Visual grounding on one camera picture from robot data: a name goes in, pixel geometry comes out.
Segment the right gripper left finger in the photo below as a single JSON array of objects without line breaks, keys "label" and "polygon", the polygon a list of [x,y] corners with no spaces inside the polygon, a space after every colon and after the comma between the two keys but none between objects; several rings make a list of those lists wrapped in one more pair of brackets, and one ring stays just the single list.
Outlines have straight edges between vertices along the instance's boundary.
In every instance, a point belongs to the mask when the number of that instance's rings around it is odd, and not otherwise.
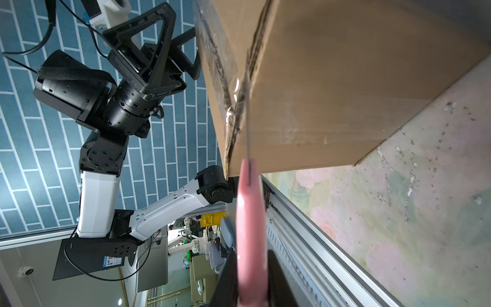
[{"label": "right gripper left finger", "polygon": [[232,251],[218,279],[210,307],[236,307],[238,305],[237,255]]}]

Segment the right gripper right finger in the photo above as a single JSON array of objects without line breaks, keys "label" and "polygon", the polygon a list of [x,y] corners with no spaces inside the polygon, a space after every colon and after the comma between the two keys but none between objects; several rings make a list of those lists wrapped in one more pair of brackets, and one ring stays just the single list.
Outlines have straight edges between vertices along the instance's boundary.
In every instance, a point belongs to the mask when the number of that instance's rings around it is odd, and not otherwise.
[{"label": "right gripper right finger", "polygon": [[271,249],[268,256],[268,302],[271,307],[297,307],[298,304],[286,280],[276,254]]}]

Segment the pink utility knife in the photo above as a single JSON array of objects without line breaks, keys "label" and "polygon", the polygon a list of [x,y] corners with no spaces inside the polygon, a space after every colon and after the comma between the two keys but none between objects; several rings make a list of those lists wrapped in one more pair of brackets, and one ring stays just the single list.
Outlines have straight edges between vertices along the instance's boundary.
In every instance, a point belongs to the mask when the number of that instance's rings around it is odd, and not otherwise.
[{"label": "pink utility knife", "polygon": [[240,306],[268,306],[268,257],[265,204],[256,160],[251,157],[250,76],[245,74],[241,97],[245,116],[241,133],[246,157],[242,160],[237,199],[237,278]]}]

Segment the brown cardboard express box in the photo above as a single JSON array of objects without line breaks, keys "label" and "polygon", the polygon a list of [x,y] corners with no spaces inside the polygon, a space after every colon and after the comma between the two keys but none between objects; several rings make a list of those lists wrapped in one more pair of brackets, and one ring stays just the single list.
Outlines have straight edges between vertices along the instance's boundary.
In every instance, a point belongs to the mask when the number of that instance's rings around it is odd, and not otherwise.
[{"label": "brown cardboard express box", "polygon": [[354,165],[490,54],[489,1],[195,1],[227,177]]}]

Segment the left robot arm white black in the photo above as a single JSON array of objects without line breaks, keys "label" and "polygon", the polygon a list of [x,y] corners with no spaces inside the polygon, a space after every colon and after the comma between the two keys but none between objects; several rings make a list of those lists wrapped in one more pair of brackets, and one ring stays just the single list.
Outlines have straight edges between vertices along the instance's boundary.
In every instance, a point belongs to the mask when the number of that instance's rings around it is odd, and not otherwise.
[{"label": "left robot arm white black", "polygon": [[174,9],[163,3],[103,32],[119,83],[60,50],[38,69],[35,98],[91,131],[79,156],[79,221],[63,248],[66,258],[133,257],[171,221],[217,202],[231,203],[237,195],[236,180],[215,165],[148,207],[116,209],[129,138],[147,137],[150,119],[163,118],[163,98],[186,89],[183,73],[199,76],[200,59],[191,61],[181,50],[195,31],[174,37],[175,21]]}]

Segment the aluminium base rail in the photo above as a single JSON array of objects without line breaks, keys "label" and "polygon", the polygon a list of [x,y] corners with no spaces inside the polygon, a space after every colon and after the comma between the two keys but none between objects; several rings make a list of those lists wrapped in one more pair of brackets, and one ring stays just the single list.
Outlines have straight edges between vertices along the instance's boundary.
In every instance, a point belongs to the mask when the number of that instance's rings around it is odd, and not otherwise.
[{"label": "aluminium base rail", "polygon": [[262,182],[269,200],[267,247],[298,306],[401,306],[283,193],[267,179]]}]

